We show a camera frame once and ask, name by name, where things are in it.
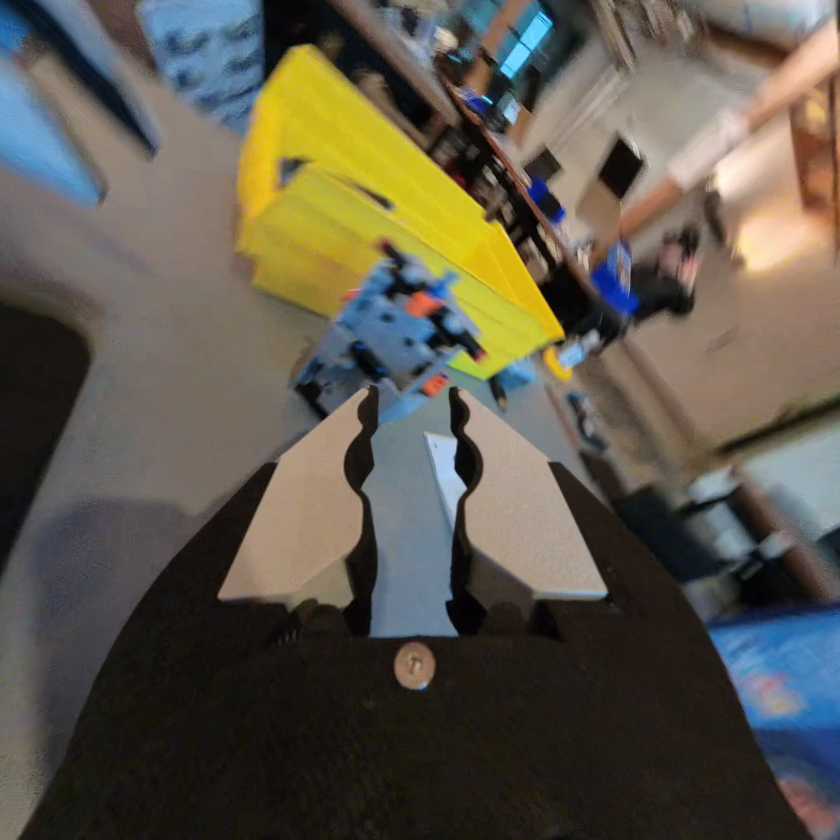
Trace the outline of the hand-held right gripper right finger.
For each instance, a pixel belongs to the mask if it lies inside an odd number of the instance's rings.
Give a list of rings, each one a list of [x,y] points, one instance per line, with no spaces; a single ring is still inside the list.
[[[541,605],[608,590],[550,459],[466,389],[448,392],[456,503],[448,617],[477,635],[492,613],[528,626]]]

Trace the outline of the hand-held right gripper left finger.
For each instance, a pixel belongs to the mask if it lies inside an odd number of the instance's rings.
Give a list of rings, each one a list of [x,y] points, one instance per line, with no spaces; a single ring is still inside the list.
[[[313,603],[370,634],[379,554],[364,483],[378,425],[379,393],[366,386],[279,456],[219,602],[289,613]]]

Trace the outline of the white instruction booklet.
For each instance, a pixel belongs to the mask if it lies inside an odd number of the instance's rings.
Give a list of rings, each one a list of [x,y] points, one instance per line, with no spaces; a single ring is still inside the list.
[[[454,437],[429,432],[423,436],[441,507],[449,529],[454,531],[458,504],[466,492],[466,484],[455,468],[458,441]]]

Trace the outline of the partly built toy robot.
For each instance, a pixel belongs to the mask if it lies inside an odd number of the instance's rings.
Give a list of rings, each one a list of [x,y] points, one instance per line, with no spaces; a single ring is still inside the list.
[[[445,389],[455,357],[482,364],[488,356],[456,299],[456,272],[435,275],[388,240],[380,250],[295,378],[295,391],[319,419],[369,387],[379,393],[380,423],[403,419]]]

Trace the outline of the yellow plastic bin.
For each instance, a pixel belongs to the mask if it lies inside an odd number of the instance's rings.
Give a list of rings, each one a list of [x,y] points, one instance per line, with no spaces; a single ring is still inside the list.
[[[315,47],[290,49],[262,87],[241,147],[238,244],[253,286],[328,319],[390,241],[451,289],[486,380],[564,338],[504,228],[389,122]]]

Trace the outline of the grey desk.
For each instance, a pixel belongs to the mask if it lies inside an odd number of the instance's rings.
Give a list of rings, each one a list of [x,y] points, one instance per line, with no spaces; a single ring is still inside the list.
[[[2,579],[2,838],[808,838],[705,627],[585,475],[543,378],[505,420],[608,584],[557,637],[441,637],[451,536],[424,430],[373,439],[372,631],[312,637],[216,592],[320,331],[235,262],[235,137],[134,75],[164,142],[139,160],[52,59],[110,180],[85,211],[2,174],[2,298],[73,321],[90,368]]]

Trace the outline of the blue instruction leaflet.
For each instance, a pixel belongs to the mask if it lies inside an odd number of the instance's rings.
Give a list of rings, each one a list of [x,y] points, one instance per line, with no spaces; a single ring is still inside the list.
[[[813,838],[839,838],[838,605],[768,612],[708,632],[792,810]]]

